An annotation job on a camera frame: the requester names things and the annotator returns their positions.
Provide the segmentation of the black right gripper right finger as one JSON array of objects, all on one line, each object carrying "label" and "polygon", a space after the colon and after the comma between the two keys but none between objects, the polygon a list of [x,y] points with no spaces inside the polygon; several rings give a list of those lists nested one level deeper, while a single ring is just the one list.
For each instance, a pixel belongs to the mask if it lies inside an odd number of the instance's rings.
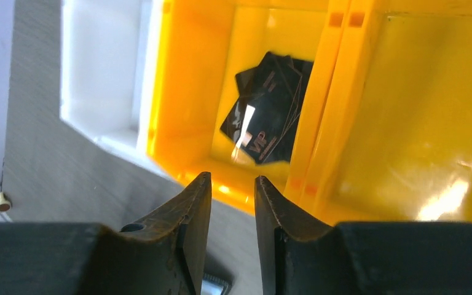
[{"label": "black right gripper right finger", "polygon": [[264,294],[472,294],[472,223],[330,226],[255,180]]}]

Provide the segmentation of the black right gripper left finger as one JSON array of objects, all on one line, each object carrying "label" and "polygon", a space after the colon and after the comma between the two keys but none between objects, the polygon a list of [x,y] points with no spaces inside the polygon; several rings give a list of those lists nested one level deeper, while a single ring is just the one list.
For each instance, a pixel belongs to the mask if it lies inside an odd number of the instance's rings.
[{"label": "black right gripper left finger", "polygon": [[211,196],[211,175],[202,172],[119,231],[0,222],[0,294],[200,294]]}]

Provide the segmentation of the dark grey credit card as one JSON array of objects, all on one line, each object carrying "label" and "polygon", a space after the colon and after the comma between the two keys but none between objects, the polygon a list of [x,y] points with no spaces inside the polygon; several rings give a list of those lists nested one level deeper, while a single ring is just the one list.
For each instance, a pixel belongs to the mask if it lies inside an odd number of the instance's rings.
[{"label": "dark grey credit card", "polygon": [[275,149],[267,158],[269,162],[287,162],[290,163],[293,151],[294,141],[296,138],[297,127],[299,123],[299,116],[301,114],[302,105],[304,102],[305,93],[307,90],[310,74],[312,72],[313,62],[292,58],[293,67],[301,73],[301,84],[296,91],[294,99],[294,106],[289,112],[290,126],[285,131],[284,136],[276,145]]}]

